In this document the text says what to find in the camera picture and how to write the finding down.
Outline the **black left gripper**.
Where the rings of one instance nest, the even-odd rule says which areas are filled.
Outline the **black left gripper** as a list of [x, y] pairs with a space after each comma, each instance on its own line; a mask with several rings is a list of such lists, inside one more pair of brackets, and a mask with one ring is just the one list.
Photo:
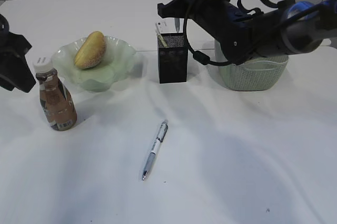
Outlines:
[[36, 84], [25, 55], [32, 48], [28, 40], [9, 31], [9, 23], [1, 16], [1, 87], [28, 93]]

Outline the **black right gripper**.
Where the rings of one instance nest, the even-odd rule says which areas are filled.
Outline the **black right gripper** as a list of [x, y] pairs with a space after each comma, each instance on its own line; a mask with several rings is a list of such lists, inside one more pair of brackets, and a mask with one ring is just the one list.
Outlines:
[[241, 3], [231, 0], [171, 0], [159, 3], [161, 18], [182, 18], [184, 39], [188, 40], [187, 21], [193, 20], [220, 45], [224, 64], [242, 64], [250, 59], [263, 57], [258, 48], [254, 21], [263, 13], [259, 8], [248, 10]]

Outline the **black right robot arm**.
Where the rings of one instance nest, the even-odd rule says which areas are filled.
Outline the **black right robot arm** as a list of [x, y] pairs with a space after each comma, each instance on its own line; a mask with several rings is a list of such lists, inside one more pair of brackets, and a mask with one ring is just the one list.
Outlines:
[[202, 65], [241, 65], [254, 58], [297, 55], [316, 50], [336, 36], [336, 0], [318, 4], [296, 0], [260, 0], [271, 9], [247, 9], [241, 0], [171, 0], [159, 3], [161, 18], [189, 19], [219, 42], [225, 60], [216, 62], [199, 50], [193, 58]]

